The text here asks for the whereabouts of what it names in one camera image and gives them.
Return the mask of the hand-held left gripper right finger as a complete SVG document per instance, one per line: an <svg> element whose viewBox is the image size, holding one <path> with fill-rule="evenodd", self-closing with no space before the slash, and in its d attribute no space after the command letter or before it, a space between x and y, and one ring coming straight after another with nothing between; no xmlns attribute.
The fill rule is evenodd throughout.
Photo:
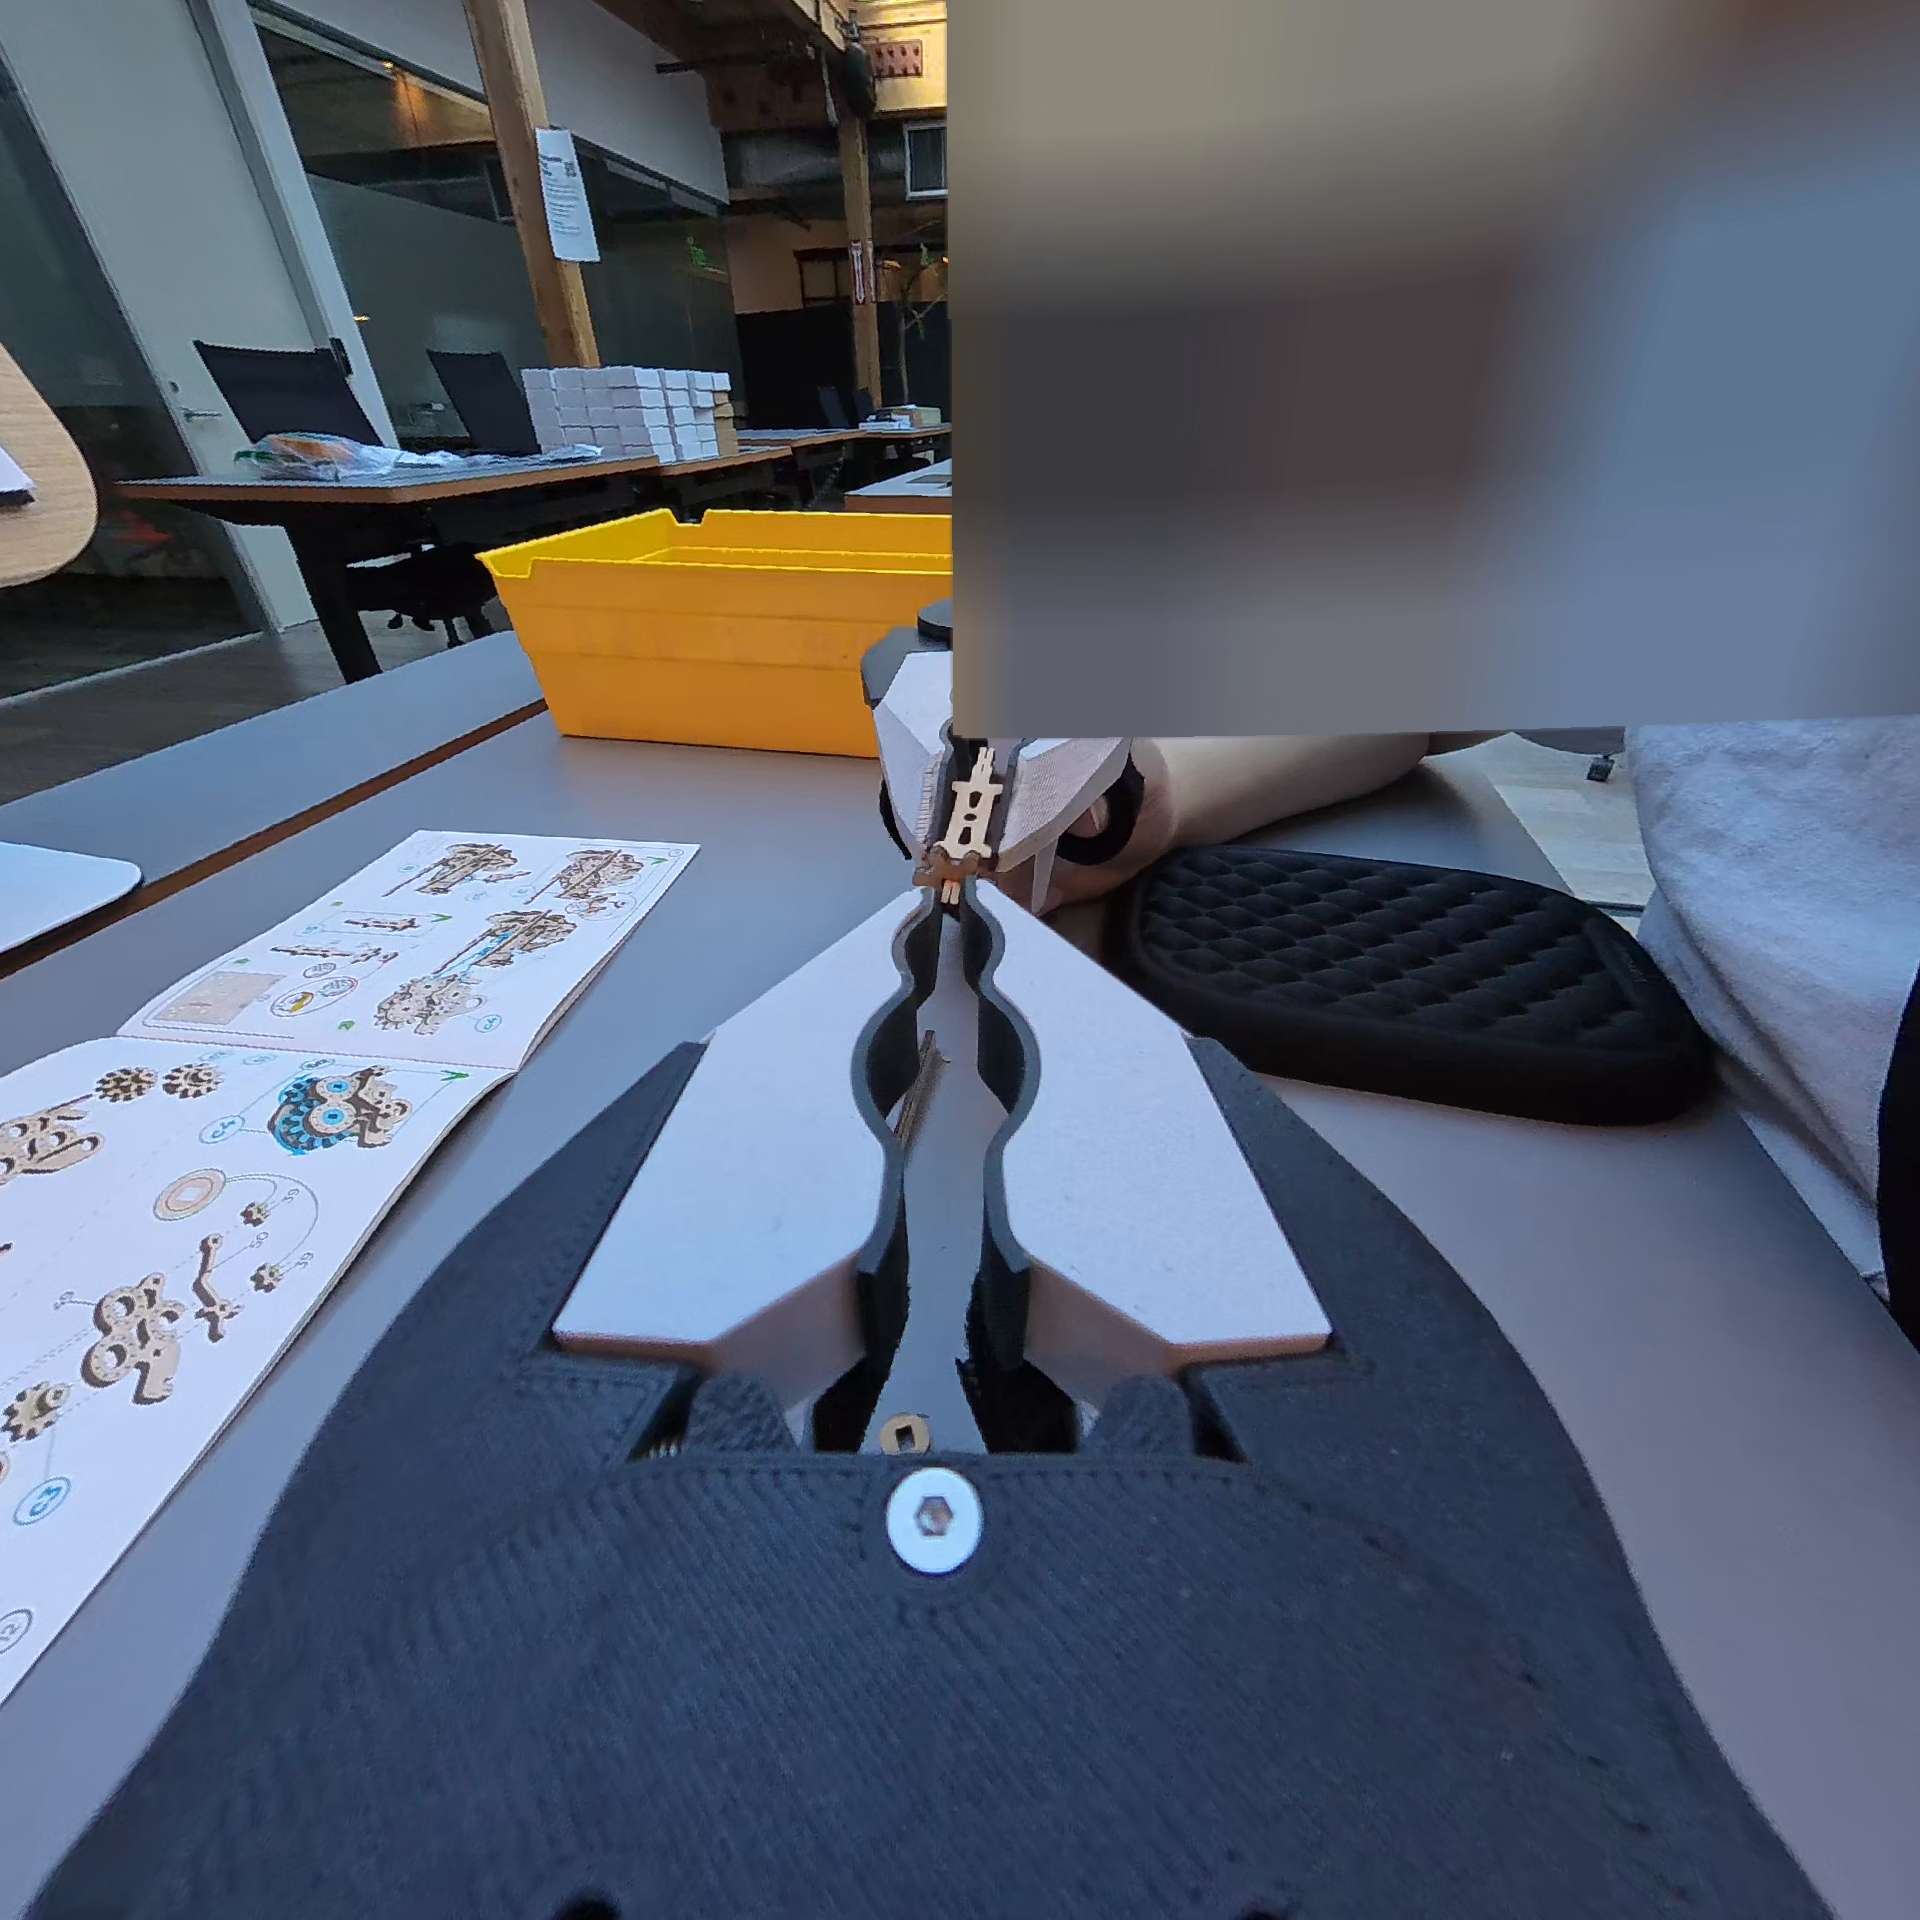
<svg viewBox="0 0 1920 1920"><path fill-rule="evenodd" d="M1316 1353L1329 1317L1184 1030L992 887L966 888L982 1162L962 1384L992 1450L1070 1450L1131 1375Z"/></svg>

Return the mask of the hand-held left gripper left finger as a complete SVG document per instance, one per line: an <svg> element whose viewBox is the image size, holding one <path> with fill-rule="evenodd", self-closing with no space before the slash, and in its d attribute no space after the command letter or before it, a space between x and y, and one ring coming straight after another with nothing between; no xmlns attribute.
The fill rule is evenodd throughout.
<svg viewBox="0 0 1920 1920"><path fill-rule="evenodd" d="M856 1450L906 1330L906 1150L944 915L912 888L717 1025L553 1337L754 1375Z"/></svg>

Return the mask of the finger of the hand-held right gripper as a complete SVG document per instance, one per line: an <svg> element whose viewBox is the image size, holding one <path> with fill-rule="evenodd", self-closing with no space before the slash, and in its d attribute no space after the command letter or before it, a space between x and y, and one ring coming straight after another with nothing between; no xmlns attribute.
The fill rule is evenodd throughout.
<svg viewBox="0 0 1920 1920"><path fill-rule="evenodd" d="M953 657L921 649L873 670L873 725L884 794L904 847L921 862L953 802L950 741Z"/></svg>
<svg viewBox="0 0 1920 1920"><path fill-rule="evenodd" d="M994 882L1028 910L1044 910L1054 850L1121 777L1126 735L1025 738L997 816Z"/></svg>

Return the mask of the person's right forearm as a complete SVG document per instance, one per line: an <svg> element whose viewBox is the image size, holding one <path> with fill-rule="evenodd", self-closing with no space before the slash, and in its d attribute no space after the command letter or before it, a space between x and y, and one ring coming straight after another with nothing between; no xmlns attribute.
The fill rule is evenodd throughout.
<svg viewBox="0 0 1920 1920"><path fill-rule="evenodd" d="M1228 845L1272 822L1356 800L1411 773L1429 734L1171 735L1174 847Z"/></svg>

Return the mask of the background desk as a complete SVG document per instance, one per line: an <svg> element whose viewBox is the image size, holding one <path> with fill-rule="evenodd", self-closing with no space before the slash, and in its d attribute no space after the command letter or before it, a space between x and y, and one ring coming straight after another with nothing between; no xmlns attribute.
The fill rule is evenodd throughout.
<svg viewBox="0 0 1920 1920"><path fill-rule="evenodd" d="M765 443L693 464L480 464L397 471L376 482L194 475L117 482L124 498L204 512L230 525L288 535L326 646L348 682L379 674L349 563L413 543L484 550L656 507L694 509L794 483L794 448Z"/></svg>

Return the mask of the person's right hand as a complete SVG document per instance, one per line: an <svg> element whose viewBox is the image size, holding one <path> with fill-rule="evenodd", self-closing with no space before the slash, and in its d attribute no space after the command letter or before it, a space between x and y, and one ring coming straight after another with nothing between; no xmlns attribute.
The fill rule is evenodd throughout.
<svg viewBox="0 0 1920 1920"><path fill-rule="evenodd" d="M1133 742L1133 762L1140 773L1140 798L1137 819L1122 847L1100 862L1075 862L1067 857L1070 840L1090 840L1109 830L1121 783L1097 794L1051 850L1046 887L1030 897L1034 910L1046 918L1070 905L1083 905L1117 890L1126 880L1150 869L1174 847L1184 809L1200 807L1208 782L1209 742L1200 735L1144 735Z"/></svg>

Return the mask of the yellow plastic bin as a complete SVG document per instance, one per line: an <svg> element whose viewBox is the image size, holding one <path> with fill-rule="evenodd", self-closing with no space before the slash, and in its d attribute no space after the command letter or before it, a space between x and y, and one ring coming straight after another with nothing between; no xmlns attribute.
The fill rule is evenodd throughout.
<svg viewBox="0 0 1920 1920"><path fill-rule="evenodd" d="M953 520L659 509L482 561L565 735L873 758L859 657L950 593Z"/></svg>

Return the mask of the black honeycomb cushion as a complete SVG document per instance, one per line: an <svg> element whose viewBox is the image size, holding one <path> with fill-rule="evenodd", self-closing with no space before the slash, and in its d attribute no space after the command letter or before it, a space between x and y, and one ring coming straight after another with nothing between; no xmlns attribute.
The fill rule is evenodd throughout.
<svg viewBox="0 0 1920 1920"><path fill-rule="evenodd" d="M1464 1111L1672 1119L1713 1049L1618 923L1478 871L1188 847L1122 888L1109 965L1254 1071Z"/></svg>

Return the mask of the stack of white boxes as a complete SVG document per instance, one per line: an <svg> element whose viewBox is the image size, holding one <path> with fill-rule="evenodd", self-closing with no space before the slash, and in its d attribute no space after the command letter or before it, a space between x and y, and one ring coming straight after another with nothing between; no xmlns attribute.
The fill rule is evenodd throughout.
<svg viewBox="0 0 1920 1920"><path fill-rule="evenodd" d="M707 367L525 367L542 450L592 445L662 464L739 453L732 377Z"/></svg>

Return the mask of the black mesh chair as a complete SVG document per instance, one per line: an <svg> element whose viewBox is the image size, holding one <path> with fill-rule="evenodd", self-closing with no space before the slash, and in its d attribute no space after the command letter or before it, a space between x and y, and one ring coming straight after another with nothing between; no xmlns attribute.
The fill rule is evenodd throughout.
<svg viewBox="0 0 1920 1920"><path fill-rule="evenodd" d="M382 443L342 360L330 347L307 351L194 342L250 440L272 433Z"/></svg>
<svg viewBox="0 0 1920 1920"><path fill-rule="evenodd" d="M473 450L513 458L542 453L521 377L501 351L430 350L428 360Z"/></svg>

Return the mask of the assembly instruction booklet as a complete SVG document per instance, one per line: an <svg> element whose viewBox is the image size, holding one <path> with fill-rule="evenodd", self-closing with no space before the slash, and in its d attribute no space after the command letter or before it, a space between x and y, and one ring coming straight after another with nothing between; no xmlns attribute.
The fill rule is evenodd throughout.
<svg viewBox="0 0 1920 1920"><path fill-rule="evenodd" d="M5 1075L5 1693L694 855L413 831Z"/></svg>

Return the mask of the paper notice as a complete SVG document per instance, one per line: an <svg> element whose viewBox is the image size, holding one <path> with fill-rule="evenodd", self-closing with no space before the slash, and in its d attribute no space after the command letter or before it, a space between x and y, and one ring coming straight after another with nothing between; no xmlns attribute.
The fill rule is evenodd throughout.
<svg viewBox="0 0 1920 1920"><path fill-rule="evenodd" d="M577 264L598 259L588 181L574 135L565 127L537 127L534 146L553 258Z"/></svg>

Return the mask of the clear plastic bag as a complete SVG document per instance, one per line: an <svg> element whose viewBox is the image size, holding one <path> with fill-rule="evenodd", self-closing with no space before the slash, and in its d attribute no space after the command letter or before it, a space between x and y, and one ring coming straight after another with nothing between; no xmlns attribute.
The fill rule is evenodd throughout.
<svg viewBox="0 0 1920 1920"><path fill-rule="evenodd" d="M373 483L396 471L402 450L334 433L268 433L234 458L253 475L291 483Z"/></svg>

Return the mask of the wooden document stand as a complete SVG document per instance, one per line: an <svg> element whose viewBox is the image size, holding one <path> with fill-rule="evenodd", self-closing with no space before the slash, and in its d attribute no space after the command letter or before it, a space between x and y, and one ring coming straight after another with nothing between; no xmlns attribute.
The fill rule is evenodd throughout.
<svg viewBox="0 0 1920 1920"><path fill-rule="evenodd" d="M99 498L77 443L2 351L2 587L57 574L92 538ZM2 952L133 893L138 863L2 842Z"/></svg>

